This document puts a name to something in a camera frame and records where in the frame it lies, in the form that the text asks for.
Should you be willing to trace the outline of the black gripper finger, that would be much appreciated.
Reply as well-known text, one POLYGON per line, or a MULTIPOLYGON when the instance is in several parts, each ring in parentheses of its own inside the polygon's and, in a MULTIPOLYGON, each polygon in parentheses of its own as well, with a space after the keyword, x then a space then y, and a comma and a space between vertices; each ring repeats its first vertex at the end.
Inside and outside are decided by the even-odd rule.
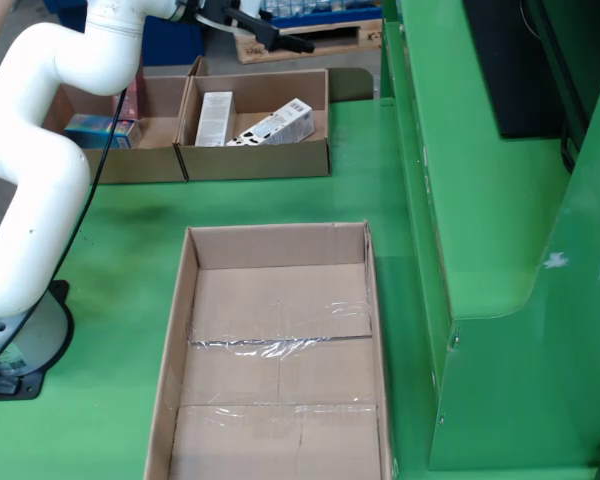
POLYGON ((223 13, 227 18, 238 22, 239 26, 252 33, 256 40, 269 52, 285 50, 293 53, 313 53, 314 44, 297 36, 284 35, 266 21, 247 15, 239 9, 224 7, 223 13))

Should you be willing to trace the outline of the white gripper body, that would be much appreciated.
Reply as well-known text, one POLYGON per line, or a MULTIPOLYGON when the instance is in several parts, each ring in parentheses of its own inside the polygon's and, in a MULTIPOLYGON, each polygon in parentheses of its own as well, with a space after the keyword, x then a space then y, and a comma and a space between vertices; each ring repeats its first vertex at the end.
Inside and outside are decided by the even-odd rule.
POLYGON ((259 18, 259 0, 205 0, 202 2, 202 16, 216 23, 229 23, 227 8, 238 10, 244 14, 259 18))

